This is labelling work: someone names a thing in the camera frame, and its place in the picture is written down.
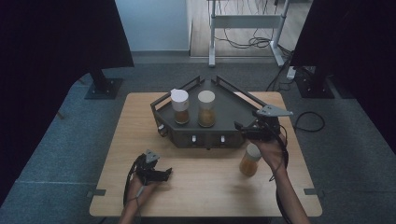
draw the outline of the black tray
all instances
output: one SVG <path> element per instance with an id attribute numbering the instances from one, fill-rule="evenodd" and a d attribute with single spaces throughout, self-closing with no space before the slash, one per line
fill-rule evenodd
<path id="1" fill-rule="evenodd" d="M 241 92 L 261 106 L 266 105 L 263 101 L 246 91 L 236 88 L 235 85 L 222 77 L 217 77 L 216 80 L 201 80 L 200 77 L 196 77 L 178 89 L 189 93 L 190 120 L 188 123 L 178 124 L 175 122 L 175 111 L 172 108 L 170 92 L 151 104 L 159 133 L 162 136 L 169 136 L 176 147 L 204 147 L 207 149 L 212 147 L 241 147 L 245 139 L 235 129 L 234 122 L 237 121 L 244 126 L 252 125 L 256 120 L 252 115 L 252 111 L 258 108 L 234 92 Z M 201 127 L 198 124 L 198 94 L 201 91 L 213 91 L 216 95 L 214 105 L 216 122 L 209 128 Z M 166 100 L 168 102 L 165 105 L 158 109 L 156 108 L 156 105 Z"/>

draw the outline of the glass jar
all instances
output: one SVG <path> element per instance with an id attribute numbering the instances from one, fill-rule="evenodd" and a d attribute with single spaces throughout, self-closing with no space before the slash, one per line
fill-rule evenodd
<path id="1" fill-rule="evenodd" d="M 175 111 L 175 122 L 185 124 L 190 120 L 189 94 L 183 90 L 171 90 L 172 107 Z"/>
<path id="2" fill-rule="evenodd" d="M 259 160 L 262 158 L 262 154 L 256 145 L 250 143 L 247 145 L 247 150 L 244 157 L 239 164 L 239 170 L 242 174 L 247 176 L 253 176 L 257 172 L 259 167 Z"/>
<path id="3" fill-rule="evenodd" d="M 201 91 L 198 94 L 199 112 L 198 123 L 204 128 L 211 127 L 215 124 L 216 114 L 213 108 L 215 102 L 215 93 L 213 91 Z"/>

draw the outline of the white wall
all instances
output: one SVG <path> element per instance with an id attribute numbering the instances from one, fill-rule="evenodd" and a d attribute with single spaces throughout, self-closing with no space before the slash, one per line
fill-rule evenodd
<path id="1" fill-rule="evenodd" d="M 116 0 L 131 51 L 189 50 L 190 0 Z"/>

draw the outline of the gray carpet floor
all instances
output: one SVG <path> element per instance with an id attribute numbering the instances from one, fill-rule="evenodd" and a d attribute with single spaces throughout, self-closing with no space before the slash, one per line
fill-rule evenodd
<path id="1" fill-rule="evenodd" d="M 137 63 L 106 69 L 123 78 L 115 100 L 85 100 L 89 75 L 77 81 L 60 112 L 26 164 L 0 210 L 0 223 L 117 223 L 92 217 L 89 208 L 106 154 L 128 93 L 170 91 L 194 77 L 222 76 L 246 91 L 265 91 L 279 68 L 274 63 Z M 280 81 L 285 79 L 285 72 Z M 326 121 L 317 133 L 296 131 L 323 214 L 312 223 L 396 223 L 396 156 L 354 99 L 304 99 L 295 83 L 281 91 L 291 120 L 305 111 Z M 301 118 L 300 127 L 316 129 L 320 119 Z M 209 223 L 208 219 L 143 219 L 142 223 Z M 265 219 L 249 223 L 266 223 Z M 219 219 L 217 223 L 247 223 Z M 272 223 L 282 223 L 280 217 Z"/>

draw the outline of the human arm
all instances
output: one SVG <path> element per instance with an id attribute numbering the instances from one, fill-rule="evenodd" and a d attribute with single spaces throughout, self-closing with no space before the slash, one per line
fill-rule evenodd
<path id="1" fill-rule="evenodd" d="M 161 182 L 150 182 L 147 186 L 143 186 L 140 179 L 134 175 L 128 189 L 128 196 L 126 204 L 122 210 L 119 224 L 131 224 L 134 221 L 134 216 L 136 215 L 140 206 L 142 206 L 152 191 L 160 185 Z M 137 193 L 143 187 L 143 191 L 141 191 L 140 195 L 136 198 Z"/>
<path id="2" fill-rule="evenodd" d="M 279 136 L 283 142 L 285 137 L 283 134 Z M 258 140 L 250 140 L 255 144 L 262 154 L 262 158 L 270 166 L 275 182 L 276 190 L 282 202 L 283 208 L 286 211 L 290 221 L 293 224 L 310 223 L 308 216 L 290 183 L 288 172 L 285 167 L 285 160 L 282 159 L 282 150 L 279 143 L 274 140 L 272 142 L 263 142 Z"/>

